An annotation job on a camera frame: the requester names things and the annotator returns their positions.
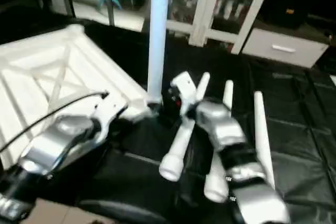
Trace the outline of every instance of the white lattice structure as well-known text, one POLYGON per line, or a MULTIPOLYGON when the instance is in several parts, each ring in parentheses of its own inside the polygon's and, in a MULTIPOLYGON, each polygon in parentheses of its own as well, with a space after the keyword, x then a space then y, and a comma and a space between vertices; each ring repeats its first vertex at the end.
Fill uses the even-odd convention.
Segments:
MULTIPOLYGON (((0 46, 0 146, 35 120, 84 94, 107 90, 127 100, 148 95, 83 32, 65 29, 0 46)), ((100 97, 60 113, 91 114, 100 97)), ((5 168, 52 118, 40 123, 1 155, 5 168)))

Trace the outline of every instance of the cabinet drawer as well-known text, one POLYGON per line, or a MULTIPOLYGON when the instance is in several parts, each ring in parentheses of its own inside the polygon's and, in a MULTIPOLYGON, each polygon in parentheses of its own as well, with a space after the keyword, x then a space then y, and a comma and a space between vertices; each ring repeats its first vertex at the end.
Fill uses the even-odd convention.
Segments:
POLYGON ((327 48, 326 44, 255 28, 243 53, 310 68, 327 48))

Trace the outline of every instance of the white cabinet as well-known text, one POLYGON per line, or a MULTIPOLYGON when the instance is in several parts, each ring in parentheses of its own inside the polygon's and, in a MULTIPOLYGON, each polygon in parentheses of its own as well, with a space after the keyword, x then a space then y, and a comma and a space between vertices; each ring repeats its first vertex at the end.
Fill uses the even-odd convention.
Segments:
POLYGON ((254 28, 243 53, 311 68, 327 44, 254 28))
POLYGON ((263 0, 170 0, 167 29, 189 44, 215 44, 238 54, 263 0))

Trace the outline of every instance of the black tablecloth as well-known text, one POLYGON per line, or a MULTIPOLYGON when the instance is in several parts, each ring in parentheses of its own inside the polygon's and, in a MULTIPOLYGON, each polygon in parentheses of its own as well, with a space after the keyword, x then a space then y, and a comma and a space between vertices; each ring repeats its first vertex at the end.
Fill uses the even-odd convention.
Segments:
MULTIPOLYGON (((145 87, 148 34, 14 9, 0 15, 0 43, 70 23, 83 24, 86 34, 145 87)), ((336 89, 331 79, 319 72, 167 39, 163 88, 185 70, 195 82, 208 71, 206 96, 219 99, 225 81, 234 81, 233 116, 252 144, 253 92, 263 92, 276 187, 292 222, 336 223, 336 89)), ((180 181, 160 177, 158 165, 177 127, 158 118, 130 126, 56 176, 43 197, 129 222, 227 223, 227 206, 203 196, 212 150, 200 129, 192 135, 180 181), (78 167, 84 167, 85 174, 78 167)))

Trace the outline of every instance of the white tube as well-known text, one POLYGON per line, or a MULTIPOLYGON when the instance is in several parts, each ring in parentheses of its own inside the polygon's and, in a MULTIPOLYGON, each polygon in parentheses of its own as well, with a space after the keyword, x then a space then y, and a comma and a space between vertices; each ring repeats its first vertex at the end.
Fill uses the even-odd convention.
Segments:
POLYGON ((168 0, 151 0, 148 94, 161 101, 168 0))
POLYGON ((208 86, 210 80, 210 74, 208 72, 205 72, 202 75, 202 78, 200 80, 200 83, 198 84, 197 91, 196 91, 196 102, 203 99, 206 91, 206 87, 208 86))
MULTIPOLYGON (((201 100, 205 94, 209 83, 209 73, 204 73, 197 87, 194 101, 201 100)), ((167 180, 176 182, 179 180, 183 170, 183 158, 189 145, 190 137, 193 133, 195 121, 183 118, 181 126, 178 128, 173 144, 169 152, 163 157, 159 166, 159 173, 167 180)))
MULTIPOLYGON (((223 102, 231 109, 233 100, 233 82, 226 81, 223 102)), ((211 168, 205 178, 204 195, 209 200, 217 203, 222 203, 228 196, 228 186, 225 180, 225 170, 222 166, 221 159, 214 152, 211 162, 211 168)))
POLYGON ((272 185, 273 188, 275 188, 264 100, 260 91, 254 93, 254 115, 257 156, 266 170, 268 182, 272 185))

